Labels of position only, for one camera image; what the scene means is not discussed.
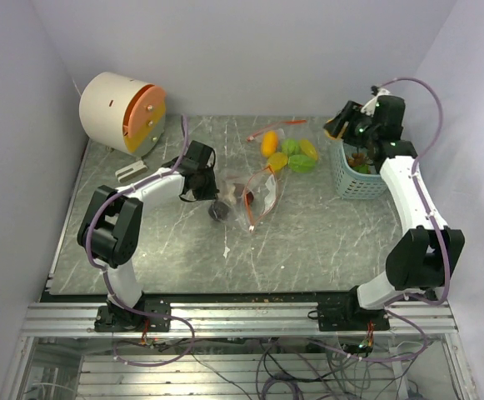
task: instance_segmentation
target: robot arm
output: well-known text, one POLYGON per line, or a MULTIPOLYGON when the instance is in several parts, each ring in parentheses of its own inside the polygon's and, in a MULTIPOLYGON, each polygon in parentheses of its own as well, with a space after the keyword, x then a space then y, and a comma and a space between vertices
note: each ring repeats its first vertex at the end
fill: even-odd
POLYGON ((363 310, 382 309, 388 300, 399 294, 443 286, 441 244, 430 217, 435 218, 442 230, 451 274, 464 245, 462 231, 450 229, 434 206, 419 168, 412 173, 417 154, 410 142, 401 140, 404 100, 392 96, 384 88, 373 87, 372 90, 374 98, 365 106, 347 102, 337 117, 324 127, 329 137, 367 149, 375 169, 392 194, 401 219, 402 239, 388 255, 386 271, 356 290, 355 303, 363 310), (430 210, 428 214, 423 201, 430 210))
MULTIPOLYGON (((92 196, 82 225, 77 235, 78 244, 86 245, 86 236, 97 210, 115 193, 129 188, 139 188, 128 196, 121 196, 107 207, 92 235, 92 253, 99 263, 107 267, 112 289, 117 297, 130 308, 137 306, 142 297, 142 286, 138 284, 132 265, 132 255, 136 251, 142 213, 151 211, 168 200, 180 198, 192 192, 195 201, 213 200, 217 195, 214 176, 214 150, 202 143, 193 141, 180 163, 178 170, 163 176, 175 163, 175 159, 162 166, 154 175, 161 177, 142 186, 142 181, 132 185, 112 189, 98 187, 92 196), (212 165, 209 161, 213 155, 212 165)), ((110 306, 118 306, 109 295, 110 306)))

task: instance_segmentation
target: yellow fruit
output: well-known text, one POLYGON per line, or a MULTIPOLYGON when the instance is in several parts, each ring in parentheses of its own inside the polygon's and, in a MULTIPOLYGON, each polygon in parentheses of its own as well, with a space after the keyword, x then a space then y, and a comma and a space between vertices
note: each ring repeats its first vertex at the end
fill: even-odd
POLYGON ((275 131, 268 131, 264 133, 262 138, 262 145, 260 146, 260 153, 265 158, 270 157, 278 146, 278 134, 275 131))
POLYGON ((278 173, 283 169, 286 164, 288 164, 288 156, 283 152, 276 152, 267 159, 267 165, 269 165, 275 173, 278 173))
POLYGON ((317 151, 313 144, 307 139, 301 139, 299 141, 299 147, 304 155, 310 157, 312 160, 317 161, 317 151))

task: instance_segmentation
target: green fruit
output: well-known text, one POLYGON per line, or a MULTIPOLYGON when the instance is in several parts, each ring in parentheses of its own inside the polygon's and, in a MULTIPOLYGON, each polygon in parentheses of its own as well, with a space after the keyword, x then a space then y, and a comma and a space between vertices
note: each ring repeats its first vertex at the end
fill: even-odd
POLYGON ((316 167, 316 160, 304 154, 297 154, 288 159, 288 167, 296 173, 309 173, 316 167))
POLYGON ((301 152, 301 148, 299 147, 299 142, 295 139, 283 140, 281 143, 281 150, 288 157, 294 156, 301 152))
POLYGON ((358 173, 369 174, 369 165, 367 164, 357 165, 353 169, 358 173))

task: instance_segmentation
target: toy fruit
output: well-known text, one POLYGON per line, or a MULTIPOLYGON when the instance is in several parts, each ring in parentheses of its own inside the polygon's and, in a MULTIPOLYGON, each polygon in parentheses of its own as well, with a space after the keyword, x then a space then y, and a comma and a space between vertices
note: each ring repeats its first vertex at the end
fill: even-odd
POLYGON ((316 167, 316 160, 304 154, 297 154, 288 159, 288 167, 296 173, 309 173, 316 167))
POLYGON ((317 161, 317 151, 313 144, 307 139, 301 139, 299 141, 299 147, 304 155, 313 158, 317 161))
POLYGON ((364 173, 366 175, 370 174, 369 165, 367 165, 367 164, 358 165, 358 166, 354 167, 353 169, 358 173, 364 173))
POLYGON ((262 138, 262 145, 260 146, 260 153, 265 158, 270 157, 276 150, 278 146, 278 134, 275 131, 268 131, 264 133, 262 138))
POLYGON ((286 164, 288 164, 288 156, 283 152, 276 152, 267 159, 267 165, 269 165, 275 173, 278 173, 283 169, 286 164))
POLYGON ((299 142, 295 139, 283 140, 281 143, 281 150, 288 157, 294 156, 301 152, 301 148, 299 147, 299 142))

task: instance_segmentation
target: lemon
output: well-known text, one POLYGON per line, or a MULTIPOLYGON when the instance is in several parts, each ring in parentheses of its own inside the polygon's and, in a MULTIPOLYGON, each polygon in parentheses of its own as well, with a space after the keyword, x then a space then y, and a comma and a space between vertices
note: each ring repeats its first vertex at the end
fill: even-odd
POLYGON ((267 165, 269 165, 273 172, 278 173, 288 164, 288 156, 283 152, 275 152, 267 159, 267 165))
POLYGON ((301 139, 299 141, 299 147, 305 156, 310 157, 312 160, 318 159, 317 151, 314 145, 307 139, 301 139))

